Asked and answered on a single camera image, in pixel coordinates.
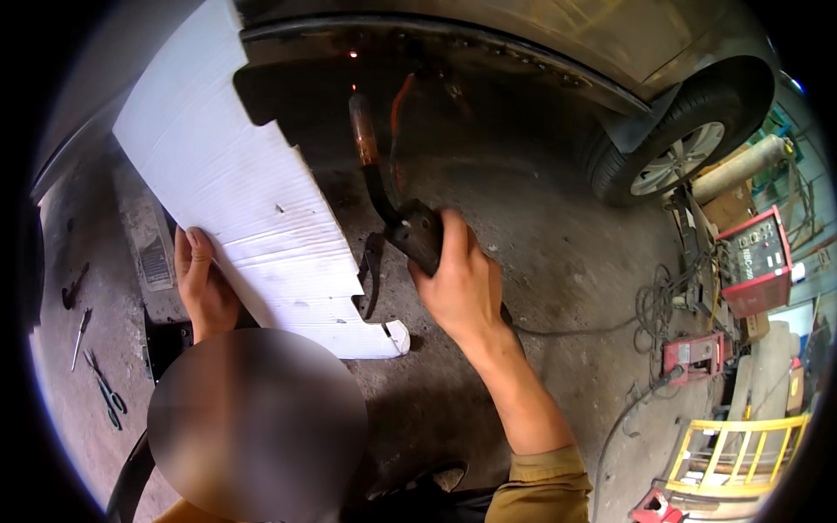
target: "white foam board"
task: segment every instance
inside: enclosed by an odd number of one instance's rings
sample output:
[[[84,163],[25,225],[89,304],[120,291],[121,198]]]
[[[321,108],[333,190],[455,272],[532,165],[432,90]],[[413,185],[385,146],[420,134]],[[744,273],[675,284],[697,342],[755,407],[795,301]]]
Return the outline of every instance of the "white foam board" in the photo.
[[[218,266],[263,327],[341,358],[409,350],[399,320],[368,324],[357,262],[299,150],[254,126],[233,86],[247,64],[227,0],[207,0],[168,39],[113,127],[122,149],[184,228],[200,227]]]

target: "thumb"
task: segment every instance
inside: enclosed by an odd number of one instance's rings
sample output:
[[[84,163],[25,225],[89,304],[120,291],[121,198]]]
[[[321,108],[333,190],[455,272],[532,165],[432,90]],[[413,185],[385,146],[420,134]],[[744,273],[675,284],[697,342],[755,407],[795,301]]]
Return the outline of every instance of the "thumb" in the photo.
[[[199,292],[207,283],[214,249],[207,235],[197,227],[186,229],[186,238],[192,246],[192,263],[186,274],[186,285],[193,292]]]
[[[430,284],[431,278],[424,273],[423,270],[411,259],[407,260],[407,270],[410,271],[410,276],[413,277],[413,283],[416,286],[418,295],[421,296],[424,289]]]

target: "black hose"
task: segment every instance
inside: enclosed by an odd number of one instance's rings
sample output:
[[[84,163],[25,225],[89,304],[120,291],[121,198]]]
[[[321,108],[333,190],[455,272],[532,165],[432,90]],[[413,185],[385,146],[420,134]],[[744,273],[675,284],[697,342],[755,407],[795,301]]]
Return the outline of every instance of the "black hose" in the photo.
[[[604,471],[602,470],[602,466],[604,465],[604,456],[608,452],[608,446],[610,445],[610,441],[614,438],[614,435],[616,434],[617,429],[622,425],[622,422],[628,417],[631,410],[633,410],[634,407],[636,407],[639,402],[641,402],[642,400],[646,399],[648,396],[653,394],[654,391],[656,391],[657,389],[665,387],[666,385],[671,383],[671,380],[682,376],[683,372],[684,372],[683,367],[681,367],[680,365],[675,365],[675,368],[671,369],[671,372],[669,372],[668,374],[665,374],[662,378],[660,378],[656,382],[651,383],[651,386],[648,387],[647,391],[643,392],[643,394],[641,396],[636,398],[624,411],[622,411],[622,414],[619,416],[619,418],[616,420],[616,423],[614,423],[613,427],[610,429],[610,432],[608,433],[608,437],[604,440],[604,446],[602,447],[602,453],[598,456],[598,464],[596,465],[596,482],[595,482],[595,486],[593,488],[593,492],[596,493],[596,499],[593,500],[593,519],[592,519],[592,523],[596,523],[596,520],[598,518],[598,502],[602,498],[601,492],[599,492],[599,490],[598,490],[598,486],[599,486],[599,483],[602,479],[602,476],[604,475]]]

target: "car tire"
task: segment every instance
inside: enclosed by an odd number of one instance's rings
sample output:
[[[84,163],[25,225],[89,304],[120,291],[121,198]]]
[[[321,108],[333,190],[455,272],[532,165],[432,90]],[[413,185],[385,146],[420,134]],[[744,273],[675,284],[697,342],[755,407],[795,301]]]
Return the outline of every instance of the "car tire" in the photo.
[[[742,107],[739,94],[716,78],[686,82],[660,122],[633,152],[619,152],[604,129],[595,125],[582,144],[581,168],[596,197],[609,206],[629,207],[647,202],[688,181],[704,166],[721,160],[741,145],[736,143],[737,136],[747,120]],[[668,151],[677,141],[682,151],[684,144],[695,139],[695,131],[717,130],[717,124],[723,125],[722,137],[700,164],[695,165],[692,160],[688,167],[675,166],[670,178],[660,181],[660,187],[635,188],[644,182],[640,175],[648,174],[644,169],[650,167],[652,161],[667,159]]]

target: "concrete floor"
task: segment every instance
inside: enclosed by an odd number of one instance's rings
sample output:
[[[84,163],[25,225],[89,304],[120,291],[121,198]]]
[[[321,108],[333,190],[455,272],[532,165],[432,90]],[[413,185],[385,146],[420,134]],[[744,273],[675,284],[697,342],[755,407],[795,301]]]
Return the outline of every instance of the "concrete floor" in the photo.
[[[573,116],[560,107],[551,108],[547,119],[538,114],[541,108],[531,108],[528,115],[518,109],[504,113],[496,109],[504,106],[504,96],[500,91],[475,92],[471,101],[480,118],[467,121],[444,98],[418,92],[410,101],[411,114],[405,116],[410,124],[400,156],[406,192],[431,207],[462,210],[483,248],[503,268],[504,301],[518,325],[544,331],[588,329],[630,317],[636,290],[650,282],[658,263],[677,272],[670,215],[655,205],[617,210],[596,202],[570,162]],[[354,167],[345,112],[332,114],[339,117],[283,129],[291,143],[300,144],[359,258],[364,239],[380,222]],[[533,125],[536,115],[538,121],[556,125]],[[72,232],[66,227],[70,218]],[[46,290],[42,325],[33,344],[36,370],[60,441],[104,505],[145,427],[152,392],[139,355],[138,283],[107,168],[68,173],[44,199],[42,220]],[[79,304],[64,310],[60,289],[88,261],[90,273]],[[84,361],[69,372],[85,306],[94,309],[85,345],[128,406],[120,433],[111,428]],[[460,488],[498,485],[507,475],[509,449],[488,393],[424,310],[403,256],[390,247],[371,321],[396,317],[416,336],[407,356],[347,362],[369,410],[369,444],[359,488],[392,486],[446,459],[470,463]],[[684,330],[694,328],[689,317],[679,321],[687,326]],[[635,382],[640,388],[648,383],[649,358],[634,350],[632,340],[633,326],[607,336],[523,336],[532,365],[569,418],[591,480],[603,472],[595,469],[598,455],[629,390]],[[720,388],[704,382],[634,412],[627,432],[641,435],[618,433],[611,445],[601,491],[594,493],[603,497],[599,521],[625,519],[650,481],[665,472],[680,428],[675,420],[706,416]],[[136,520],[152,519],[176,498],[155,471]]]

